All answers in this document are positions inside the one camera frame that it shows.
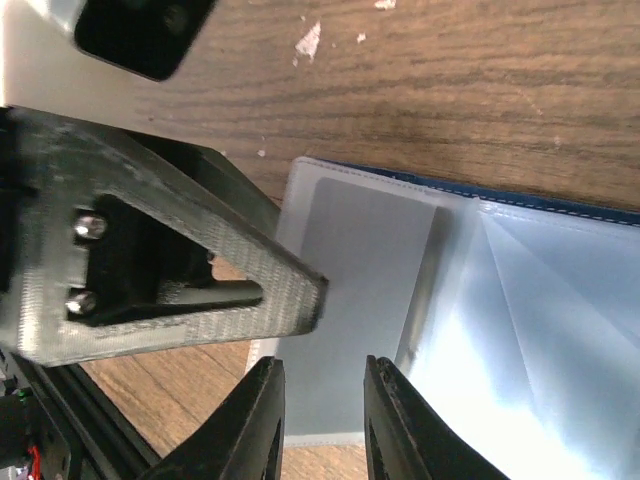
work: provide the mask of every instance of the wallet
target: wallet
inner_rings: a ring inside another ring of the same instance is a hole
[[[299,158],[277,240],[329,280],[285,445],[363,443],[388,357],[511,479],[640,478],[640,214]]]

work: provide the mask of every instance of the wood grain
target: wood grain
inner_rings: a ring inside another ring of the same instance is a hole
[[[129,127],[224,151],[274,199],[310,155],[640,210],[640,3],[373,3],[221,0],[161,93],[138,81]],[[318,21],[315,59],[295,67]],[[166,454],[241,377],[247,349],[87,369]],[[362,449],[285,455],[284,478],[365,476]]]

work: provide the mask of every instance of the white paint chip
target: white paint chip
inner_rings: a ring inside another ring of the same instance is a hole
[[[316,52],[318,51],[318,44],[320,43],[320,22],[317,22],[311,30],[300,39],[300,41],[296,44],[296,52],[299,55],[306,55],[309,57],[309,61],[313,62],[313,59],[316,56]]]
[[[378,10],[393,10],[396,8],[396,0],[378,0],[373,5]]]

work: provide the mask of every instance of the red wire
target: red wire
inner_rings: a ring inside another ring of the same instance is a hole
[[[38,450],[38,447],[34,445],[29,448],[29,455],[31,455],[31,458],[33,459],[30,476],[33,480],[42,480],[42,473],[40,472],[40,462],[42,461],[40,457],[40,450]]]

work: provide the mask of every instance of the blue fabric trim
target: blue fabric trim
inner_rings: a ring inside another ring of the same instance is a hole
[[[623,225],[640,227],[640,212],[618,210],[608,207],[598,207],[585,203],[570,202],[567,200],[558,200],[555,198],[544,198],[524,193],[493,190],[490,188],[476,187],[473,185],[465,185],[461,183],[448,182],[445,180],[436,180],[433,178],[421,177],[412,173],[398,172],[386,168],[367,167],[364,165],[354,165],[341,162],[331,163],[335,163],[337,165],[345,165],[351,168],[356,168],[358,170],[373,173],[375,175],[382,175],[384,177],[394,178],[402,182],[421,185],[424,187],[461,195],[463,197],[479,197],[483,200],[492,202],[507,203],[510,205],[518,205],[521,207],[533,208],[536,210],[546,210],[564,215],[588,217],[604,222],[620,223]]]

